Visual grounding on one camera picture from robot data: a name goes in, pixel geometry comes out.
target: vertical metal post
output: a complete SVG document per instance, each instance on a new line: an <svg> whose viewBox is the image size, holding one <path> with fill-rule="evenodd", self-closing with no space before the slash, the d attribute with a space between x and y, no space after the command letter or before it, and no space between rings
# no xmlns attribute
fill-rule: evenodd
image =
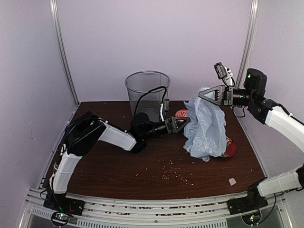
<svg viewBox="0 0 304 228"><path fill-rule="evenodd" d="M257 27L258 7L259 7L259 0L252 0L248 29L247 29L247 36L246 36L241 64L240 64L240 67L238 70L236 88L240 88L245 79L246 69L248 66L248 58L249 58L250 50L253 45L253 40L254 40L255 31L256 31L256 27Z"/></svg>
<svg viewBox="0 0 304 228"><path fill-rule="evenodd" d="M56 35L57 35L57 40L58 40L58 45L59 45L61 61L62 61L63 68L65 70L68 86L71 91L75 105L79 105L79 100L78 100L78 97L77 97L77 94L75 91L70 69L69 69L68 63L67 63L65 47L63 45L63 39L62 39L62 34L61 34L60 22L59 22L59 15L58 15L58 10L57 10L57 0L50 0L50 5L51 5L51 12L52 12L53 20L54 20L54 25L55 25L55 30L56 30Z"/></svg>

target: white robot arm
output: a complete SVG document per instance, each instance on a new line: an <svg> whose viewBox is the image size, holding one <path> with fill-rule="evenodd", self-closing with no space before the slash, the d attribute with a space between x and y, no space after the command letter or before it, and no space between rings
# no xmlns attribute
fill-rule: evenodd
<svg viewBox="0 0 304 228"><path fill-rule="evenodd" d="M219 106L248 106L248 111L259 122L279 131L304 153L304 124L294 118L281 104L264 98L266 81L267 77L261 71L248 69L244 81L245 89L220 85L200 92L199 97ZM206 97L208 93L214 93L214 99ZM267 206L266 196L303 188L304 166L301 166L250 186L248 196L229 200L228 208L230 214L255 210Z"/></svg>
<svg viewBox="0 0 304 228"><path fill-rule="evenodd" d="M187 117L163 117L162 121L152 122L146 113L138 113L131 121L130 129L124 131L95 113L87 112L72 122L66 128L64 142L59 149L60 161L55 163L54 172L46 188L44 207L58 211L52 217L54 225L62 226L62 222L67 223L62 221L67 218L61 217L62 214L82 214L84 202L66 198L67 185L78 162L91 151L97 141L116 145L131 153L139 153L152 138L177 133L189 121Z"/></svg>

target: food debris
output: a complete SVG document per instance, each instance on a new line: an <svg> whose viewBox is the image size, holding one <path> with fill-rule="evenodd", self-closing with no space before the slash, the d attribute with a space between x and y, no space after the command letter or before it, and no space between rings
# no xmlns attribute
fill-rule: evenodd
<svg viewBox="0 0 304 228"><path fill-rule="evenodd" d="M236 182L236 180L234 178L230 178L229 179L229 183L232 186L232 185L235 185L237 182Z"/></svg>

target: metal frame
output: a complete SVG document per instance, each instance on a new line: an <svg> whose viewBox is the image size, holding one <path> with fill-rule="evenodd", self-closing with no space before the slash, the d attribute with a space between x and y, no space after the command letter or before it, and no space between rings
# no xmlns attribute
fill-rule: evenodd
<svg viewBox="0 0 304 228"><path fill-rule="evenodd" d="M50 219L52 210L43 207L42 190L30 189L19 220L18 228L26 228L31 215ZM195 228L227 227L231 216L226 202L234 197L246 196L246 192L215 197L175 200L123 200L67 194L69 198L85 201L82 216L74 216L70 225L80 228ZM268 198L271 208L274 197ZM277 196L277 206L285 228L292 228L283 194Z"/></svg>
<svg viewBox="0 0 304 228"><path fill-rule="evenodd" d="M248 22L247 36L245 40L245 46L244 46L243 56L241 59L241 64L238 70L236 88L240 88L245 80L246 68L248 66L248 58L257 29L257 13L259 8L259 2L260 2L259 0L251 1L251 11Z"/></svg>
<svg viewBox="0 0 304 228"><path fill-rule="evenodd" d="M73 84L71 72L70 72L70 69L69 69L69 66L67 63L66 51L65 51L64 44L63 44L60 21L59 21L59 14L58 14L58 10L57 10L57 0L50 0L50 6L51 6L51 12L52 12L53 20L54 20L54 25L55 25L57 41L58 41L58 45L59 45L60 57L61 57L63 68L65 70L68 87L72 94L75 105L79 105L79 100L78 100L78 97L76 94L75 86Z"/></svg>

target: black cable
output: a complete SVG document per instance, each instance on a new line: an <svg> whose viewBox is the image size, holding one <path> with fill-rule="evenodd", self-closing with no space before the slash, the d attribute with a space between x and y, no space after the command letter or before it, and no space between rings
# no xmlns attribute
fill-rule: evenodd
<svg viewBox="0 0 304 228"><path fill-rule="evenodd" d="M52 191L52 195L56 201L56 203L58 204L59 206L59 209L62 210L62 206L60 205L60 203L58 202L58 200L56 199L56 196L55 196L55 193L54 193L54 177L52 178L52 181L51 181L51 191Z"/></svg>
<svg viewBox="0 0 304 228"><path fill-rule="evenodd" d="M274 202L273 207L271 208L269 214L262 221L260 221L258 224L261 224L262 222L264 222L270 216L271 212L274 210L274 208L276 206L276 195L274 194L274 196L275 196L275 202Z"/></svg>
<svg viewBox="0 0 304 228"><path fill-rule="evenodd" d="M156 88L154 88L154 89L151 89L151 90L149 90L147 93L144 93L143 95L141 95L141 96L139 97L139 99L138 99L138 101L137 101L137 103L136 103L135 109L134 109L134 115L133 115L133 117L136 115L137 108L138 108L138 104L139 104L140 100L141 100L144 96L146 96L146 95L148 95L148 94L150 94L150 93L152 93L153 91L158 90L158 89L164 89L164 90L165 90L164 93L163 93L163 95L162 95L162 99L161 99L161 102L163 102L163 100L164 100L164 98L165 98L165 96L166 96L166 93L167 93L167 87L165 87L165 86L159 86L159 87L156 87Z"/></svg>
<svg viewBox="0 0 304 228"><path fill-rule="evenodd" d="M41 196L41 194L43 193L43 192L46 192L47 190L46 189L44 189L42 192L40 192L40 194L39 194L39 196L40 196L40 198L42 198L43 200L46 200L45 198L43 198L42 196Z"/></svg>
<svg viewBox="0 0 304 228"><path fill-rule="evenodd" d="M242 111L243 111L243 115L241 115L241 116L237 116L235 113L234 113L234 108L235 108L236 106L234 105L234 106L232 106L232 113L233 113L233 115L235 116L235 117L237 117L237 118L244 118L245 116L246 116L246 113L245 113L245 108L246 108L246 106L244 106L243 107L243 109L242 109Z"/></svg>
<svg viewBox="0 0 304 228"><path fill-rule="evenodd" d="M236 82L234 81L233 77L231 77L231 79L232 79L232 82L233 82L232 87L235 87L236 86Z"/></svg>

